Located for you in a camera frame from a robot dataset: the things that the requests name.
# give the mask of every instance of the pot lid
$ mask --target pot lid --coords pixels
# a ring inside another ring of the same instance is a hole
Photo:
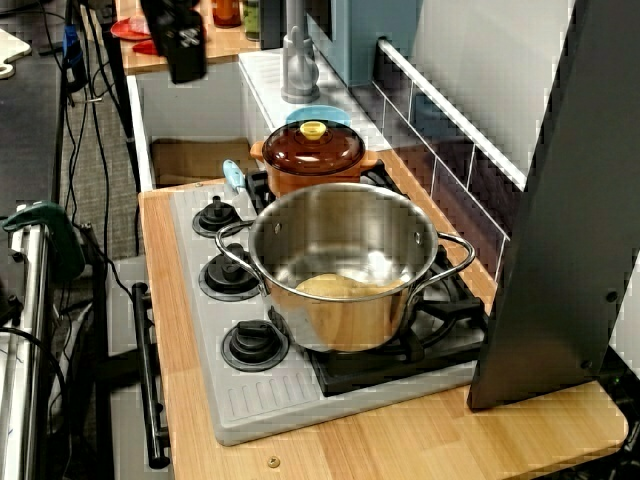
[[[307,120],[280,127],[264,142],[262,155],[272,167],[295,175],[330,175],[364,156],[364,142],[336,122]]]

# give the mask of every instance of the table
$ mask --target table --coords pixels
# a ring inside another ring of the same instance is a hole
[[[452,232],[395,153],[380,155],[398,187],[436,228]],[[475,414],[466,405],[468,387],[461,387],[222,447],[209,417],[185,285],[175,275],[181,267],[169,207],[172,190],[145,192],[140,205],[177,480],[533,478],[614,453],[626,438],[626,419],[593,382]],[[448,253],[453,259],[461,254],[454,247]],[[495,284],[477,260],[463,278],[489,309]],[[276,468],[268,465],[272,457],[279,460]]]
[[[118,20],[133,15],[142,15],[140,0],[115,0]],[[207,61],[209,64],[228,63],[238,60],[237,55],[260,50],[260,42],[247,40],[244,26],[217,28],[213,24],[211,0],[201,0],[197,10],[202,15],[207,29]],[[122,42],[122,64],[127,75],[167,70],[164,57],[141,55],[133,51],[132,42]]]
[[[61,13],[62,5],[56,0],[46,8]],[[0,19],[0,28],[34,50],[0,80],[0,215],[11,215],[19,203],[58,199],[64,103],[53,57],[37,53],[47,45],[42,22],[37,14]],[[53,41],[60,41],[62,21],[48,16],[48,22]]]

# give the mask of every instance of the screw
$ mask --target screw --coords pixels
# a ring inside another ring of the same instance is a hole
[[[280,466],[280,459],[278,457],[271,457],[267,460],[269,468],[278,468]]]

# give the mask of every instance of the black panel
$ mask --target black panel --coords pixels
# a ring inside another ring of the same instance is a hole
[[[306,0],[307,12],[315,20],[329,40],[333,40],[332,0]]]
[[[640,246],[640,4],[578,0],[468,398],[488,408],[599,372]]]
[[[283,0],[260,0],[260,48],[282,48],[286,33]]]

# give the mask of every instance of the faucet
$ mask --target faucet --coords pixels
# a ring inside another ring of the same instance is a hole
[[[310,103],[320,97],[318,66],[309,37],[306,0],[287,0],[287,34],[282,46],[282,98]]]

